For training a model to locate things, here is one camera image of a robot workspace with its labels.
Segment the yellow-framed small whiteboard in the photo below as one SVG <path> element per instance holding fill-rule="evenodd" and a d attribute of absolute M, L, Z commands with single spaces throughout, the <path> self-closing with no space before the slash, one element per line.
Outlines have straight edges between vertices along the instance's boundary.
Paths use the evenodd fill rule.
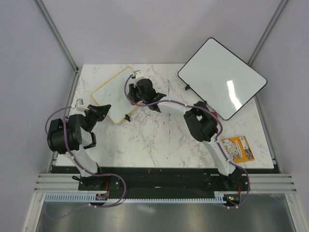
<path fill-rule="evenodd" d="M 126 66 L 91 93 L 91 98 L 98 106 L 111 105 L 108 117 L 114 124 L 121 123 L 136 109 L 124 93 L 125 82 L 133 72 L 133 68 Z"/>

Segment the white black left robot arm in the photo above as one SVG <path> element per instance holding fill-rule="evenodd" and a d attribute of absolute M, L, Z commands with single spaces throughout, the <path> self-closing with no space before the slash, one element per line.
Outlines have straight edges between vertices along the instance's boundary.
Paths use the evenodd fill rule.
<path fill-rule="evenodd" d="M 105 119 L 110 108 L 110 104 L 88 105 L 83 108 L 83 115 L 54 119 L 45 129 L 50 150 L 71 159 L 79 170 L 79 177 L 72 176 L 73 180 L 79 182 L 79 190 L 108 190 L 110 177 L 100 175 L 98 164 L 89 157 L 87 150 L 96 146 L 93 128 Z"/>

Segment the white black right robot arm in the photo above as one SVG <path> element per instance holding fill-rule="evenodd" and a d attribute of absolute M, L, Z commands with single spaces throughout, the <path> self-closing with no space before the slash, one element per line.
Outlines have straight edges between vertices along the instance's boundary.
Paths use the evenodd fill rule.
<path fill-rule="evenodd" d="M 222 187 L 233 190 L 239 184 L 241 171 L 228 157 L 227 151 L 219 141 L 222 124 L 208 110 L 206 103 L 198 101 L 194 105 L 186 105 L 156 92 L 148 78 L 131 76 L 129 79 L 133 79 L 134 83 L 125 84 L 124 90 L 129 90 L 125 93 L 127 99 L 136 106 L 147 106 L 152 111 L 181 116 L 191 136 L 201 142 L 211 154 L 221 176 Z"/>

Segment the black-framed large whiteboard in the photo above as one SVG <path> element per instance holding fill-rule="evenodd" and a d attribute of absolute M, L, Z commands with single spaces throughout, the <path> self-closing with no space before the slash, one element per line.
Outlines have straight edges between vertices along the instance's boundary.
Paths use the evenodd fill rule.
<path fill-rule="evenodd" d="M 233 117 L 267 84 L 265 77 L 215 38 L 205 41 L 178 77 L 223 120 Z"/>

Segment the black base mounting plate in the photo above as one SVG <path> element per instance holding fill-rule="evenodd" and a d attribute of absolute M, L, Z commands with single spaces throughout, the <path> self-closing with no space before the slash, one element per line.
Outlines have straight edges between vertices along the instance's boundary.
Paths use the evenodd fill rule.
<path fill-rule="evenodd" d="M 247 189 L 247 176 L 242 169 L 236 169 L 230 177 L 217 169 L 207 168 L 129 168 L 99 167 L 99 174 L 117 174 L 121 176 L 127 190 L 162 188 L 201 189 L 206 192 L 236 191 Z"/>

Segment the orange picture book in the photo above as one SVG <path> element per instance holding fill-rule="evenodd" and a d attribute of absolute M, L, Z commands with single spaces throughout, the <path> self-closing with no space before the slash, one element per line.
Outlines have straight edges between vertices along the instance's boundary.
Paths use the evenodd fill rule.
<path fill-rule="evenodd" d="M 222 139 L 221 142 L 234 163 L 243 163 L 255 160 L 245 136 L 226 138 Z"/>

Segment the aluminium extrusion rail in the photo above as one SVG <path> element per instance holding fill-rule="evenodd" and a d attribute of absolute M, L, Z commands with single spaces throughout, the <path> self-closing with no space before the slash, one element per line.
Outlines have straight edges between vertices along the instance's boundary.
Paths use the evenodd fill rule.
<path fill-rule="evenodd" d="M 34 192 L 78 192 L 79 182 L 72 179 L 73 174 L 39 174 Z"/>

